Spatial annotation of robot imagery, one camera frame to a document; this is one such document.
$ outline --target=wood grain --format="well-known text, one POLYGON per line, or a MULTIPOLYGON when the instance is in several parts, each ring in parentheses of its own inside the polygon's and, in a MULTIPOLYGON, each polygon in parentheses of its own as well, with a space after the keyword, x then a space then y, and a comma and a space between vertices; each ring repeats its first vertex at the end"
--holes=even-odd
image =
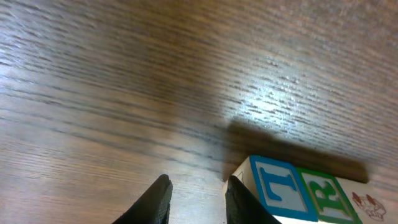
POLYGON ((0 222, 111 223, 160 174, 223 223, 249 154, 398 210, 396 1, 0 2, 0 222))

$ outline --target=alphabet block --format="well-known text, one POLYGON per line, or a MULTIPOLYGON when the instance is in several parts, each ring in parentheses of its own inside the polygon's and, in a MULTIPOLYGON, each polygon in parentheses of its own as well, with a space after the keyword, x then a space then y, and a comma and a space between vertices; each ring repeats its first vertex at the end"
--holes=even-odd
POLYGON ((249 156, 233 175, 281 223, 318 221, 310 197, 292 165, 261 156, 249 156))
POLYGON ((372 187, 352 180, 336 178, 363 224, 393 224, 393 213, 384 206, 372 187))
POLYGON ((312 199, 320 222, 361 223, 354 208, 333 176, 301 168, 296 169, 312 199))

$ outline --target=blue square border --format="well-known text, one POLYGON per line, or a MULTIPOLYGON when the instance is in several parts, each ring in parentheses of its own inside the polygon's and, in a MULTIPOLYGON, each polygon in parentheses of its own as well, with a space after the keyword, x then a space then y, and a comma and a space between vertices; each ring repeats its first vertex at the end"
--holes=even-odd
POLYGON ((305 191, 302 180, 294 166, 292 166, 291 164, 289 164, 287 162, 281 162, 281 161, 277 161, 274 159, 269 159, 269 158, 265 158, 265 157, 261 157, 261 156, 249 156, 249 159, 250 159, 250 166, 251 166, 251 169, 253 172, 254 182, 256 183, 257 192, 259 194, 259 200, 260 200, 262 206, 264 206, 264 208, 271 215, 277 215, 280 217, 287 217, 287 218, 296 218, 296 219, 307 220, 307 221, 311 221, 311 222, 318 221, 318 215, 315 211, 313 203, 312 203, 310 197, 308 196, 307 192, 305 191), (301 212, 301 211, 291 210, 291 209, 287 209, 287 208, 268 206, 264 192, 262 191, 260 175, 257 171, 256 162, 262 162, 265 164, 270 164, 270 165, 290 169, 290 171, 293 174, 294 181, 297 184, 298 190, 300 191, 299 193, 301 194, 301 196, 304 200, 304 204, 307 207, 308 212, 301 212))

